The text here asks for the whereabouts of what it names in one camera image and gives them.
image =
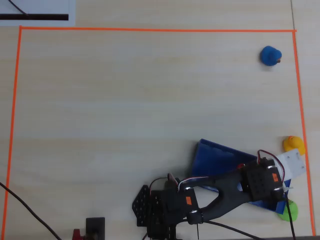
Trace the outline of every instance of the wooden table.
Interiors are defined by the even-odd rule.
[[[294,11],[303,9],[298,3]],[[289,0],[78,1],[77,26],[293,28]],[[18,29],[0,31],[5,182]],[[267,45],[283,54],[273,68],[258,61]],[[298,42],[299,56],[302,51]],[[314,118],[304,104],[309,134],[318,125],[308,128]],[[10,188],[63,239],[84,228],[86,217],[100,216],[106,218],[106,239],[141,239],[146,230],[135,226],[132,200],[142,184],[167,172],[184,177],[200,138],[251,154],[260,148],[280,154],[285,136],[302,137],[292,34],[24,30],[14,127]],[[316,159],[312,146],[309,155]],[[296,234],[311,235],[307,177],[292,185]],[[215,196],[197,189],[200,206]],[[287,222],[250,204],[217,221],[264,238],[291,235]],[[199,231],[201,239],[242,237],[205,224]],[[177,233],[197,238],[196,227],[185,223]],[[53,239],[11,196],[5,235]]]

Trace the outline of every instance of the orange tape line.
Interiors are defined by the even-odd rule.
[[[21,35],[22,35],[22,27],[19,26],[18,46],[17,46],[17,50],[16,50],[15,73],[14,73],[14,83],[13,83],[13,97],[12,97],[12,111],[11,111],[11,127],[10,127],[10,140],[9,140],[9,153],[8,153],[8,167],[7,167],[7,170],[6,170],[6,182],[5,182],[5,185],[6,185],[7,188],[9,188],[9,182],[10,182],[12,146],[13,146],[13,141],[14,141],[16,96],[17,96],[18,70],[19,70],[19,59],[20,59],[20,48],[21,48]],[[5,240],[7,208],[8,208],[8,192],[5,191],[3,218],[2,218],[1,240]]]
[[[302,134],[303,134],[303,141],[304,141],[304,145],[305,145],[305,166],[306,166],[306,179],[307,179],[307,183],[308,183],[310,221],[311,221],[312,235],[315,236],[316,235],[316,227],[315,227],[314,206],[313,206],[312,189],[311,189],[310,165],[309,165],[309,156],[308,156],[308,144],[307,144],[304,105],[303,105],[302,93],[301,93],[301,82],[300,82],[300,72],[299,72],[299,63],[298,63],[297,41],[296,41],[296,33],[295,32],[292,32],[292,40],[293,40],[293,51],[294,51],[296,81],[297,81],[298,95],[299,95]]]
[[[123,27],[46,27],[22,26],[25,30],[82,30],[82,31],[129,31],[129,32],[174,32],[174,33],[293,33],[295,29],[158,29]]]

